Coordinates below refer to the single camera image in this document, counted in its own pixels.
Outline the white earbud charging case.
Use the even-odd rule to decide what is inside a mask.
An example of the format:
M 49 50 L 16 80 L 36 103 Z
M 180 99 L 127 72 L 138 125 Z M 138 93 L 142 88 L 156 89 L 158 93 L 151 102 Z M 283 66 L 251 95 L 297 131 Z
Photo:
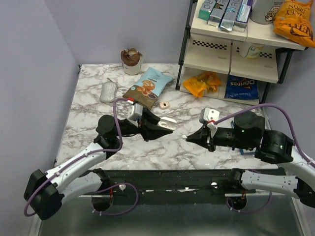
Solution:
M 166 129 L 175 131 L 175 130 L 176 130 L 177 122 L 176 122 L 174 119 L 172 119 L 172 118 L 162 117 L 162 118 L 159 120 L 159 122 L 157 123 L 157 125 L 158 125 L 159 127 L 166 128 Z

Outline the beige earbud charging case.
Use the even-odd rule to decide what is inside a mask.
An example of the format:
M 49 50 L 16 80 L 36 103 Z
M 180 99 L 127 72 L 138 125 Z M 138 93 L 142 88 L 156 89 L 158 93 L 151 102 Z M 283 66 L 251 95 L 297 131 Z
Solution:
M 169 103 L 167 102 L 167 101 L 165 101 L 165 102 L 161 102 L 160 104 L 159 104 L 159 107 L 161 108 L 161 109 L 168 109 L 169 108 Z

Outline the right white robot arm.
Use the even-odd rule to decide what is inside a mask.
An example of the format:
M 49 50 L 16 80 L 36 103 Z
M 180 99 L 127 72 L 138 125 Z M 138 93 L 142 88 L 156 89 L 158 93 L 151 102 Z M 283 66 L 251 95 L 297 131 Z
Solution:
M 185 140 L 210 152 L 218 146 L 254 150 L 255 158 L 292 173 L 290 176 L 274 176 L 235 168 L 227 180 L 217 183 L 218 189 L 233 193 L 265 190 L 291 196 L 309 207 L 315 206 L 315 162 L 298 147 L 296 141 L 280 131 L 266 129 L 264 117 L 251 111 L 236 115 L 232 128 L 217 127 L 213 117 L 215 113 L 211 109 L 202 110 L 201 128 Z

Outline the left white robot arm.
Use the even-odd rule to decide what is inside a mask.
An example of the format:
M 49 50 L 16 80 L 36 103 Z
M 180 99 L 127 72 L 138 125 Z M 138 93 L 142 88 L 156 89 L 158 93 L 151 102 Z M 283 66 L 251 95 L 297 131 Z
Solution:
M 88 172 L 123 147 L 123 137 L 141 135 L 144 141 L 156 140 L 171 134 L 177 122 L 168 117 L 159 118 L 141 105 L 133 105 L 128 118 L 116 114 L 103 115 L 96 127 L 97 137 L 79 154 L 45 172 L 37 169 L 28 180 L 24 199 L 26 217 L 37 215 L 47 220 L 64 203 L 83 194 L 104 194 L 112 189 L 101 171 Z

